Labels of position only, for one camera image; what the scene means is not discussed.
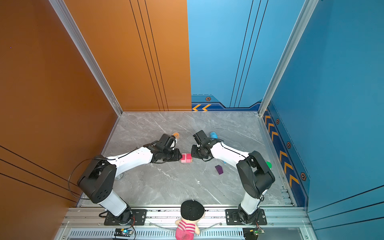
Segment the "yellow chevron arrow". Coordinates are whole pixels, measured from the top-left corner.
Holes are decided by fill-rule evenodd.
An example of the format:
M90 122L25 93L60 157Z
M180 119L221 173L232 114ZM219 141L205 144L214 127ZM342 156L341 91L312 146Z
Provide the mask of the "yellow chevron arrow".
M207 106L203 107L203 110L204 110L204 111L208 111L208 110L207 110L207 107L209 107L209 106L211 106L211 104L208 104Z
M274 127L273 123L268 123L268 132L271 132L271 126Z
M198 107L200 107L201 106L201 104L198 104L198 105L196 105L194 108L192 108L193 110L195 110L196 112L198 111L196 108L198 108Z
M291 174L289 175L289 186L292 187L292 180L294 180L295 182L297 182L297 184L300 184L299 183L299 180L297 180L297 178L295 178L294 176L292 176Z
M277 134L277 132L272 131L272 142L273 142L273 136L274 136L274 135L279 136L279 135Z
M287 167L289 167L290 169L293 170L293 167L290 164L288 164L287 162L285 162L284 163L284 172L285 172L285 174L287 173Z
M280 151L280 162L281 162L281 156L282 156L282 155L288 157L287 154L286 154L285 152Z
M265 125L266 125L266 119L271 118L271 116L265 116Z

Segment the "doll's arm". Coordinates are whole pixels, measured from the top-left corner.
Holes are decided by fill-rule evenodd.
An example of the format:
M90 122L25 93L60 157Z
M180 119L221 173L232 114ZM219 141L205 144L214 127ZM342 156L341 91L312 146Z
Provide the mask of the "doll's arm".
M197 235L200 234L200 228L199 228L197 225L195 226L195 233L196 233Z

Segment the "plush doll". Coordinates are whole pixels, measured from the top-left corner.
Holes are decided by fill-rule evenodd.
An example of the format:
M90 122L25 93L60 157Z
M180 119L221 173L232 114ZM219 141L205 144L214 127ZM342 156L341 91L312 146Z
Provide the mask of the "plush doll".
M194 233L200 234L200 229L196 225L205 216L205 209L201 203L194 200L187 200L181 204L181 219L176 220L176 239L192 240Z

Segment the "brown wall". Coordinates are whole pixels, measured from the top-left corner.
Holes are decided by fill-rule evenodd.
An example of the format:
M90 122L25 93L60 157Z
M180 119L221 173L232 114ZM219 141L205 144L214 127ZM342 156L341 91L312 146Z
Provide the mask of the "brown wall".
M1 238L52 239L117 116L48 0L1 1L0 31L0 145L52 172L0 148Z
M124 111L190 111L186 0L65 3Z

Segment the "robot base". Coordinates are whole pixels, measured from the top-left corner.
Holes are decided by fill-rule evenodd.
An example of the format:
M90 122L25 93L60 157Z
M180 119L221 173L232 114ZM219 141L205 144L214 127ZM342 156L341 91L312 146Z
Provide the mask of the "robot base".
M146 209L132 209L130 213L130 218L126 224L119 223L117 217L115 217L112 213L108 212L107 217L105 218L104 225L105 226L117 226L117 225L130 225L133 224L133 217L135 217L135 226L143 226L145 223L145 219L147 217Z
M227 225L267 225L264 210L257 208L252 215L245 214L239 209L226 209ZM245 223L240 219L240 215L245 218Z

